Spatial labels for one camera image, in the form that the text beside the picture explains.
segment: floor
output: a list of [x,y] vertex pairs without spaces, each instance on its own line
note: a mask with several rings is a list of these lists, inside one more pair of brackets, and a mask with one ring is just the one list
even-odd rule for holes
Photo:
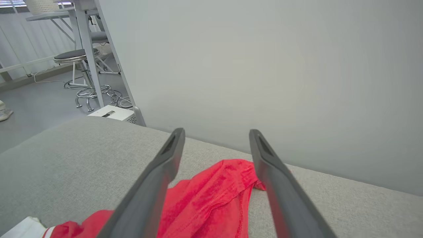
[[[72,79],[72,72],[56,75],[44,81],[70,79]],[[99,80],[102,85],[108,84],[114,90],[121,92],[123,97],[128,96],[120,75],[101,74]],[[14,111],[8,120],[0,122],[0,153],[43,130],[91,113],[87,111],[83,100],[80,100],[82,107],[76,108],[77,90],[63,89],[63,85],[63,82],[32,83],[0,93],[0,100]],[[108,96],[103,98],[105,105],[110,104]],[[92,100],[91,106],[94,110],[99,109],[98,101]]]

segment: white device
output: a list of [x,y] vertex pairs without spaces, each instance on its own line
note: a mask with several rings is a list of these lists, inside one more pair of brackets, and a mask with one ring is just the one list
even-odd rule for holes
[[132,124],[137,124],[137,118],[134,114],[134,111],[115,107],[112,105],[106,105],[103,108],[96,110],[88,116],[101,116],[107,117],[110,119],[115,119],[123,122],[129,122]]

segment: red cloth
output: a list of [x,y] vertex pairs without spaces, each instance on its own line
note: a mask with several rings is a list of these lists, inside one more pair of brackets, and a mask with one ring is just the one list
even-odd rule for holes
[[[253,163],[238,159],[223,160],[180,181],[167,191],[157,237],[248,237],[253,187],[265,190]],[[112,213],[98,211],[81,225],[66,222],[51,237],[94,238]]]

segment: shoe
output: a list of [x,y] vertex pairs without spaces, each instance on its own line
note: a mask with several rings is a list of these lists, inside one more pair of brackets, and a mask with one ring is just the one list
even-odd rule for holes
[[9,108],[5,108],[3,110],[0,110],[0,122],[7,120],[10,115],[12,115],[13,111]]

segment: bar stool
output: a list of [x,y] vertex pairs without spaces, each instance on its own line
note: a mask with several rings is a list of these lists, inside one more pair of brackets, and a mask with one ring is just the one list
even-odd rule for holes
[[[98,56],[99,54],[100,54],[100,51],[98,49],[94,49],[94,57]],[[96,98],[97,93],[94,88],[94,83],[91,78],[91,75],[89,74],[87,68],[85,67],[84,61],[86,62],[86,60],[87,60],[87,55],[84,49],[69,51],[63,54],[59,54],[58,56],[53,58],[53,61],[58,64],[73,63],[73,62],[79,63],[81,71],[82,71],[82,76],[84,77],[88,87],[85,89],[79,90],[77,92],[75,103],[77,104],[77,108],[80,108],[82,106],[79,104],[79,99],[80,98],[86,99],[88,111],[92,111],[94,110],[94,108],[90,106],[90,99]],[[102,85],[100,87],[102,89],[102,93],[107,94],[111,98],[112,100],[111,103],[115,103],[116,101],[114,96],[116,96],[116,94],[112,90],[112,87],[110,85]]]

